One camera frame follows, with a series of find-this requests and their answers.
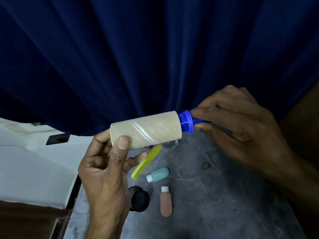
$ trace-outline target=blue curtain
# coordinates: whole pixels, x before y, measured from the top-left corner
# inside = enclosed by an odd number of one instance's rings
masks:
[[[282,118],[319,77],[319,0],[0,0],[0,116],[94,135],[246,87]]]

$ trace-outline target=gray marble table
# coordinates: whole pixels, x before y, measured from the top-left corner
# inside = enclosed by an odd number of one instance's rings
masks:
[[[130,151],[132,157],[143,149]],[[147,183],[146,175],[167,167],[169,177]],[[151,201],[141,213],[130,212],[121,239],[306,238],[281,192],[257,174],[227,158],[201,132],[183,134],[173,150],[162,150],[138,180]],[[160,213],[161,186],[169,186],[173,213]],[[64,239],[83,239],[89,206],[80,189]]]

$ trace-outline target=person's right hand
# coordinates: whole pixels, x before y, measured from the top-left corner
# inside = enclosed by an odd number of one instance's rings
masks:
[[[296,155],[272,113],[261,107],[245,88],[226,86],[203,100],[191,114],[232,131],[229,136],[211,123],[195,125],[242,166],[280,183],[300,172]]]

